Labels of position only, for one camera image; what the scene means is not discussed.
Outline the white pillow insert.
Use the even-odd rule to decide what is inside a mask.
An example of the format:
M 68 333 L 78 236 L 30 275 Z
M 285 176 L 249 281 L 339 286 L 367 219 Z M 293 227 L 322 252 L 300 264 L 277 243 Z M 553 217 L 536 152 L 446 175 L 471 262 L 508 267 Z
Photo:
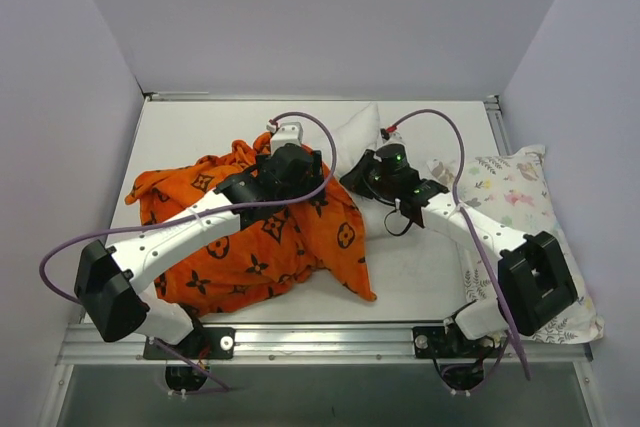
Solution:
M 377 146 L 380 137 L 379 129 L 378 105 L 369 103 L 334 131 L 333 138 L 337 148 L 334 176 L 338 181 L 341 181 L 356 166 L 366 150 L 373 150 Z M 386 207 L 358 194 L 349 193 L 349 195 L 362 215 L 366 239 L 387 237 L 388 232 L 384 227 Z

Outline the orange black patterned pillowcase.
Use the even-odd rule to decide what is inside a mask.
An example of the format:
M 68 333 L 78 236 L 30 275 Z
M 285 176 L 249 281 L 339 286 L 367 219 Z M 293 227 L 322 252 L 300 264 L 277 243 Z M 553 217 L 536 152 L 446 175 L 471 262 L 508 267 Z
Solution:
M 267 154 L 270 136 L 236 140 L 229 153 L 195 164 L 141 173 L 125 202 L 144 225 L 164 222 L 231 174 Z M 207 244 L 154 281 L 158 297 L 198 316 L 229 313 L 272 299 L 326 269 L 349 291 L 373 302 L 364 219 L 348 192 L 331 180 L 324 198 L 298 203 L 232 236 Z

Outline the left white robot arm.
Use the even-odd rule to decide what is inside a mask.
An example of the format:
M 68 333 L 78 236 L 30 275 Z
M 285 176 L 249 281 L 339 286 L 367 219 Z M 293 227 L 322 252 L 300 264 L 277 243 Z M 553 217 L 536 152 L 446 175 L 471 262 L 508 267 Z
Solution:
M 321 154 L 288 143 L 254 169 L 228 176 L 164 223 L 111 246 L 86 245 L 74 285 L 77 299 L 106 342 L 137 333 L 158 338 L 180 358 L 196 355 L 202 333 L 186 309 L 157 297 L 154 282 L 213 241 L 263 221 L 322 192 Z

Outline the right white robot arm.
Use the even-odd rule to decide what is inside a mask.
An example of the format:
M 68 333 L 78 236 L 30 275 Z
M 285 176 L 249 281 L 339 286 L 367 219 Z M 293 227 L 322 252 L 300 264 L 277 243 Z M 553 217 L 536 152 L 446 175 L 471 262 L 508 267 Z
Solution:
M 410 224 L 487 258 L 494 297 L 462 307 L 443 332 L 446 349 L 456 356 L 467 355 L 494 332 L 531 337 L 578 299 L 553 235 L 531 235 L 464 206 L 448 187 L 412 168 L 401 144 L 366 150 L 340 182 L 353 194 L 394 207 Z

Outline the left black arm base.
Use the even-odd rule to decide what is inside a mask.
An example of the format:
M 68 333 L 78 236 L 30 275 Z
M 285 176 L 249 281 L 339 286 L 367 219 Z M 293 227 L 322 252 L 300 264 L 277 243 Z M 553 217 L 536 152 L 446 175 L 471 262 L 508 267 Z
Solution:
M 230 360 L 234 355 L 236 330 L 229 326 L 202 324 L 181 342 L 166 345 L 190 360 Z

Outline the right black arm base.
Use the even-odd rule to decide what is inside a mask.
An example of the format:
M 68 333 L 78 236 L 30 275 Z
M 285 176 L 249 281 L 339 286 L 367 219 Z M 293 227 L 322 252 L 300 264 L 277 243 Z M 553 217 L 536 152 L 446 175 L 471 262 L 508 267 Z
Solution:
M 414 355 L 430 360 L 477 360 L 495 357 L 501 339 L 491 336 L 470 340 L 451 320 L 422 322 L 412 327 Z

